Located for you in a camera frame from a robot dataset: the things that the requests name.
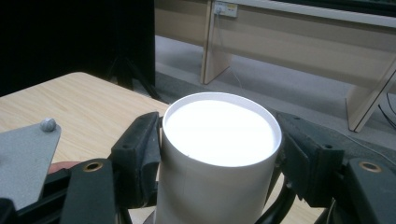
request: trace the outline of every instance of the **gray metal plate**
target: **gray metal plate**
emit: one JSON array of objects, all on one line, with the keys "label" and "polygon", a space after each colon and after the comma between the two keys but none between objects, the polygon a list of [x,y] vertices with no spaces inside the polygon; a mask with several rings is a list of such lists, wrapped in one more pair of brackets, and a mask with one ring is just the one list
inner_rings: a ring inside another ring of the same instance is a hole
[{"label": "gray metal plate", "polygon": [[0,197],[11,199],[17,210],[40,196],[61,136],[54,125],[54,130],[35,124],[0,133]]}]

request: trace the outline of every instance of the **glowing white surface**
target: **glowing white surface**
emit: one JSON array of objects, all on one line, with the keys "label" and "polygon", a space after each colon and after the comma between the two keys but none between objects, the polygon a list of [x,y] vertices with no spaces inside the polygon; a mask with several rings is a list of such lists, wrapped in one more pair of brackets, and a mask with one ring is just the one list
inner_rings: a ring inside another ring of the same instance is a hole
[{"label": "glowing white surface", "polygon": [[276,151],[274,132],[263,117],[222,101],[183,105],[163,127],[169,141],[181,153],[217,166],[254,164]]}]

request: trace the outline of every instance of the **white cylinder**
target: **white cylinder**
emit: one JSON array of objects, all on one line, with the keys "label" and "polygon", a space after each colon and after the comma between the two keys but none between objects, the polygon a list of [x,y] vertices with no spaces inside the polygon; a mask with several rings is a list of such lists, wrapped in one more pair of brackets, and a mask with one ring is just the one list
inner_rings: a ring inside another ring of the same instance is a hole
[{"label": "white cylinder", "polygon": [[156,224],[254,223],[261,215],[282,133],[249,99],[204,92],[163,117]]}]

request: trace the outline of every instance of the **wooden table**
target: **wooden table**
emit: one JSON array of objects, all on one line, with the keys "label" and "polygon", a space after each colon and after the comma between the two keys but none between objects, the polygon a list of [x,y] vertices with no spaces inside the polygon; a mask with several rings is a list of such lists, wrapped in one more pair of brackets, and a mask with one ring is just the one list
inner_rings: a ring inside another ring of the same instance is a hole
[{"label": "wooden table", "polygon": [[[0,133],[54,118],[62,134],[53,161],[107,158],[110,149],[140,115],[168,105],[97,77],[73,73],[0,98]],[[271,203],[280,190],[274,189]],[[143,223],[154,208],[131,210]],[[321,209],[296,200],[283,223],[313,223]]]}]

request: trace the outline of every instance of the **screw hole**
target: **screw hole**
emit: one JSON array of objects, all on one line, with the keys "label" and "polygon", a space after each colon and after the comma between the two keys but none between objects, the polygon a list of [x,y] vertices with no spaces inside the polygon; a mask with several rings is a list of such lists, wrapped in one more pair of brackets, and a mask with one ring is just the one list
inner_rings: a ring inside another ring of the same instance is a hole
[{"label": "screw hole", "polygon": [[326,147],[326,148],[328,148],[328,149],[331,149],[332,148],[332,145],[329,145],[329,144],[325,144],[325,145],[323,145],[324,147]]},{"label": "screw hole", "polygon": [[373,173],[380,173],[382,172],[381,167],[379,167],[378,165],[374,164],[374,163],[370,163],[368,161],[361,161],[359,162],[359,166],[366,171],[370,171]]},{"label": "screw hole", "polygon": [[84,172],[94,172],[97,170],[100,170],[102,168],[103,164],[101,162],[95,161],[91,162],[90,164],[86,165],[84,167]]},{"label": "screw hole", "polygon": [[130,148],[130,147],[132,147],[132,145],[131,145],[131,144],[125,144],[125,145],[122,145],[122,148]]}]

